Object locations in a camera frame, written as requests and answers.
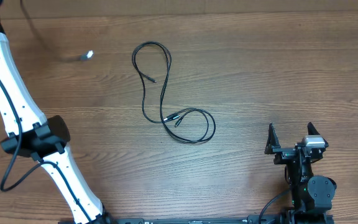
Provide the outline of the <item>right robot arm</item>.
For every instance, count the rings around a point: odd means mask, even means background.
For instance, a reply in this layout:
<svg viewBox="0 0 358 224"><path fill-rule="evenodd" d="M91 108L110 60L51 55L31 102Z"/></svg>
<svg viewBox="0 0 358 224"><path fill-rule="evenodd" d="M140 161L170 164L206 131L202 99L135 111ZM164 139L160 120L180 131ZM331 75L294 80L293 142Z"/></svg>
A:
<svg viewBox="0 0 358 224"><path fill-rule="evenodd" d="M326 212L332 209L337 184L329 177L314 175L312 164L323 158L328 142L308 123L308 134L293 147L281 147L273 124L269 124L265 154L274 156L275 165L285 166L288 189L271 199L261 210L259 223L333 223ZM278 215L266 215L268 207L286 194L291 194L292 206Z"/></svg>

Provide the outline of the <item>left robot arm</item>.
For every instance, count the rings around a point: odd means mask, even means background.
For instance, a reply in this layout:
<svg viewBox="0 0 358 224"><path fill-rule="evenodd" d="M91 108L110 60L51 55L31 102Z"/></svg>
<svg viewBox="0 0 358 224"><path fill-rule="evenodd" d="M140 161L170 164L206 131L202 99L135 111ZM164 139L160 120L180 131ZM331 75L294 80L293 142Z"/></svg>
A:
<svg viewBox="0 0 358 224"><path fill-rule="evenodd" d="M67 202L74 223L113 222L74 160L71 137L64 120L61 116L47 118L28 92L12 57L1 20L0 113L7 134L1 147L12 156L0 183L2 192L14 189L41 167Z"/></svg>

